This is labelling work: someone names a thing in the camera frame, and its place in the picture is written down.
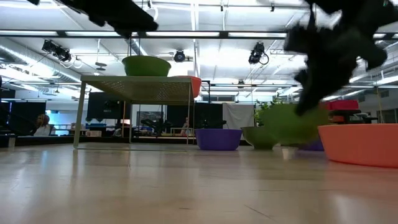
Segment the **orange bowl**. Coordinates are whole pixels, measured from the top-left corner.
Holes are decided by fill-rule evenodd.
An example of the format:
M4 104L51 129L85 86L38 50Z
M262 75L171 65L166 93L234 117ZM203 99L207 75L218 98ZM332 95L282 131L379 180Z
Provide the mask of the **orange bowl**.
M179 76L174 76L174 77L191 78L193 97L196 98L196 97L199 96L200 87L201 87L201 78L193 77L193 76L190 76L190 75L179 75Z
M398 124L328 125L318 130L332 161L398 168Z

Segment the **purple bowl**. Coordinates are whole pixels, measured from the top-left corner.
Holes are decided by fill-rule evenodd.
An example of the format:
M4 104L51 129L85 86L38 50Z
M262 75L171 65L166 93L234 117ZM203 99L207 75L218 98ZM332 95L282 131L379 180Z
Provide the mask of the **purple bowl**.
M242 130L196 129L197 143L201 150L233 151L239 146Z
M311 144L307 144L307 145L301 147L300 149L307 150L307 151L324 151L321 139L318 139Z

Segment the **metal table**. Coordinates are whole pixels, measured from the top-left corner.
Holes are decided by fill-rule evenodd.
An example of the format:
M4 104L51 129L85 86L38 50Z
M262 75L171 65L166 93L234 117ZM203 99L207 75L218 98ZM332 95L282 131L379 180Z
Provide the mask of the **metal table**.
M132 105L190 105L194 103L192 81L190 78L180 77L128 77L128 76L81 76L81 90L76 124L81 124L86 85L120 97ZM132 134L132 105L130 113L130 134ZM80 125L76 125L75 133L80 133ZM73 147L79 149L79 134L75 134Z

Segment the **mesh tabletop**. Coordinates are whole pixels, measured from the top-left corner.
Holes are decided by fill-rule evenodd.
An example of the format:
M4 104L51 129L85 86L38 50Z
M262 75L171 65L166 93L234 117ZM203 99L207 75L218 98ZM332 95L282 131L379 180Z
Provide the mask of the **mesh tabletop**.
M189 100L193 102L192 90L189 94L190 78L85 75L81 81L132 104L186 105Z

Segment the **green bowl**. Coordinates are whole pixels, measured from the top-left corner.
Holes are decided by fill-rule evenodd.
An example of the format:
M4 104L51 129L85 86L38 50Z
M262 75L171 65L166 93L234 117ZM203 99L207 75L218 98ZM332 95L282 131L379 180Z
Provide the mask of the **green bowl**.
M122 63L128 76L167 77L172 67L167 61L152 56L128 56Z
M328 112L315 108L299 117L294 113L296 105L274 105L260 116L264 126L272 130L272 135L282 145L306 144L318 138L318 126L326 125Z
M254 147L260 150L272 150L278 143L270 134L269 128L262 127L243 127L244 139Z

